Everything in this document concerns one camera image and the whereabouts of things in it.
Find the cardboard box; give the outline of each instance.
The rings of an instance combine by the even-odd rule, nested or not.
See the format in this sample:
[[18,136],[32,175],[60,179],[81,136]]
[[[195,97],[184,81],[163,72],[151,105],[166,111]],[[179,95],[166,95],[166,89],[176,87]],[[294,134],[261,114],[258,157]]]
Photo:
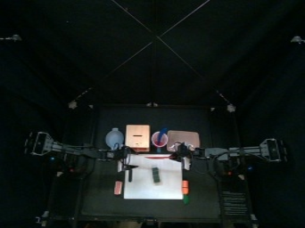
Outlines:
[[150,151],[150,125],[125,126],[125,146],[136,152]]

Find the table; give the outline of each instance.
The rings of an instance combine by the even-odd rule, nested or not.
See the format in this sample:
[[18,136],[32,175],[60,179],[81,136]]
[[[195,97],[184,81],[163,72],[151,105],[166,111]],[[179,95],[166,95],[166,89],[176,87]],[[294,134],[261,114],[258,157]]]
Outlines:
[[[124,107],[100,106],[99,109],[76,110],[65,128],[64,143],[91,143],[107,149],[104,136],[113,127],[125,134],[125,125],[151,127],[151,133],[166,127],[168,130],[199,133],[202,147],[239,146],[234,113],[219,108],[203,107]],[[183,171],[182,177],[190,181],[190,203],[176,199],[124,199],[113,195],[116,180],[124,180],[124,173],[116,173],[115,162],[88,161],[88,172],[73,180],[57,177],[51,196],[51,219],[72,220],[129,220],[143,222],[147,219],[168,222],[220,223],[226,218],[222,205],[223,195],[228,192],[211,178],[206,161],[196,160],[191,171]],[[246,214],[246,183],[238,187],[243,192]]]

